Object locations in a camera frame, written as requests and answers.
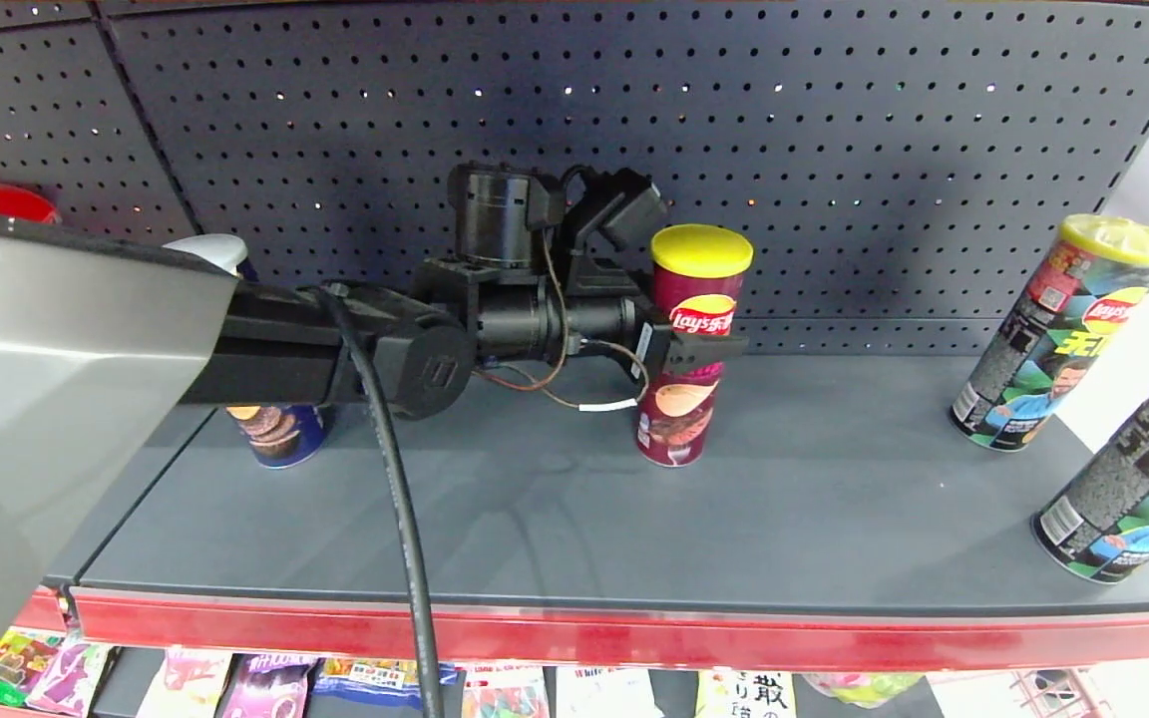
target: snack bag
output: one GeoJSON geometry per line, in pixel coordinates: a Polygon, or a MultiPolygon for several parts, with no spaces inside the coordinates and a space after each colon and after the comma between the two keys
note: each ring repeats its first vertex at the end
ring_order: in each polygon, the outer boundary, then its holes
{"type": "Polygon", "coordinates": [[[113,646],[67,638],[29,692],[26,705],[51,713],[87,718],[110,650],[113,646]]]}
{"type": "Polygon", "coordinates": [[[822,695],[857,705],[879,708],[900,692],[910,689],[925,673],[802,673],[822,695]]]}
{"type": "Polygon", "coordinates": [[[797,718],[792,673],[700,671],[694,718],[797,718]]]}
{"type": "Polygon", "coordinates": [[[556,669],[556,713],[562,718],[662,718],[648,669],[556,669]]]}
{"type": "Polygon", "coordinates": [[[136,718],[214,718],[232,661],[228,650],[169,648],[136,718]]]}
{"type": "Polygon", "coordinates": [[[0,639],[0,704],[24,705],[41,672],[55,658],[63,636],[11,628],[0,639]]]}
{"type": "Polygon", "coordinates": [[[302,718],[313,655],[256,654],[242,658],[223,718],[302,718]]]}
{"type": "Polygon", "coordinates": [[[548,718],[543,667],[519,663],[470,665],[462,718],[548,718]]]}
{"type": "MultiPolygon", "coordinates": [[[[442,686],[455,684],[457,673],[448,663],[438,665],[442,686]]],[[[318,669],[314,695],[333,695],[370,705],[423,708],[419,672],[414,661],[327,658],[318,669]]]]}

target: gray shelf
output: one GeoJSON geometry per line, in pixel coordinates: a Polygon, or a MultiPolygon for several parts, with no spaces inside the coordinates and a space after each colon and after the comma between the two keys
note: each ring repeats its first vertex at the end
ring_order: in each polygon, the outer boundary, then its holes
{"type": "MultiPolygon", "coordinates": [[[[1027,518],[1088,458],[1062,423],[1023,454],[946,418],[972,358],[749,356],[710,447],[647,463],[629,414],[569,412],[473,381],[400,438],[439,603],[857,616],[1149,610],[1149,566],[1103,587],[1041,554],[1027,518]]],[[[565,394],[630,391],[576,363],[565,394]]],[[[363,412],[269,472],[218,415],[92,562],[83,586],[404,601],[363,412]]]]}

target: brown wire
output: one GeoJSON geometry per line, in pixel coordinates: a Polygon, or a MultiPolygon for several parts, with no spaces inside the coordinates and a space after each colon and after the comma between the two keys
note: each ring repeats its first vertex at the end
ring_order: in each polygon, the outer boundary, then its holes
{"type": "MultiPolygon", "coordinates": [[[[647,392],[650,391],[650,369],[647,369],[647,364],[645,364],[645,362],[642,362],[642,360],[638,355],[633,354],[632,350],[629,349],[629,347],[625,347],[620,343],[616,343],[612,341],[602,341],[599,339],[588,340],[588,343],[600,343],[602,346],[609,347],[609,349],[618,352],[619,354],[626,356],[626,358],[632,360],[632,363],[638,365],[639,369],[641,369],[641,391],[638,393],[638,399],[635,399],[635,401],[638,401],[638,404],[641,404],[642,401],[645,400],[645,396],[647,396],[647,392]]],[[[508,371],[519,373],[520,376],[527,378],[527,380],[530,381],[538,381],[533,375],[531,375],[530,372],[525,371],[523,368],[516,364],[499,364],[499,368],[508,369],[508,371]]],[[[493,375],[483,373],[483,376],[491,377],[493,375]]],[[[542,392],[543,396],[547,396],[548,399],[556,401],[557,404],[569,406],[570,409],[574,410],[579,409],[579,404],[576,404],[573,403],[573,401],[565,399],[565,396],[557,395],[556,392],[554,392],[548,387],[542,387],[539,389],[539,392],[542,392]]]]}

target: store shelf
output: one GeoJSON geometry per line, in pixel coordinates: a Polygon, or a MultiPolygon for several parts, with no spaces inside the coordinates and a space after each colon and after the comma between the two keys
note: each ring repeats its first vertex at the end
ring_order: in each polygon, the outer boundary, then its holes
{"type": "Polygon", "coordinates": [[[177,406],[165,415],[52,561],[45,586],[63,587],[74,581],[214,411],[210,406],[177,406]]]}
{"type": "Polygon", "coordinates": [[[55,590],[46,586],[38,586],[29,594],[23,608],[11,623],[18,628],[33,628],[33,631],[55,631],[63,633],[69,631],[64,624],[64,608],[60,603],[60,596],[55,590]]]}
{"type": "MultiPolygon", "coordinates": [[[[1057,422],[1017,455],[967,442],[946,406],[971,364],[740,358],[688,469],[641,458],[629,414],[475,381],[400,427],[444,657],[797,671],[1149,657],[1149,566],[1095,586],[1031,536],[1088,449],[1057,422]]],[[[630,389],[585,362],[562,387],[630,389]]],[[[284,472],[210,419],[79,584],[97,640],[410,654],[360,410],[284,472]]]]}

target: black power cable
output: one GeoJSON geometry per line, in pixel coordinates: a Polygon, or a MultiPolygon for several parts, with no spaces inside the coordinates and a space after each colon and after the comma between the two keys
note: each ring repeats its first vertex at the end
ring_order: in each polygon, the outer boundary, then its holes
{"type": "Polygon", "coordinates": [[[406,589],[411,602],[411,624],[415,628],[415,663],[419,672],[419,698],[424,704],[425,718],[446,718],[442,705],[442,682],[438,671],[437,638],[433,634],[433,605],[429,599],[427,574],[424,572],[424,549],[419,546],[419,527],[415,524],[410,486],[406,482],[401,450],[396,448],[393,418],[388,412],[388,401],[384,399],[379,375],[370,354],[357,341],[357,332],[348,319],[348,310],[341,300],[322,287],[313,289],[318,304],[331,314],[339,327],[339,337],[348,350],[348,358],[361,377],[361,388],[367,393],[371,424],[384,455],[384,469],[388,473],[388,488],[393,494],[393,512],[396,514],[396,535],[401,540],[402,559],[406,566],[406,589]]]}

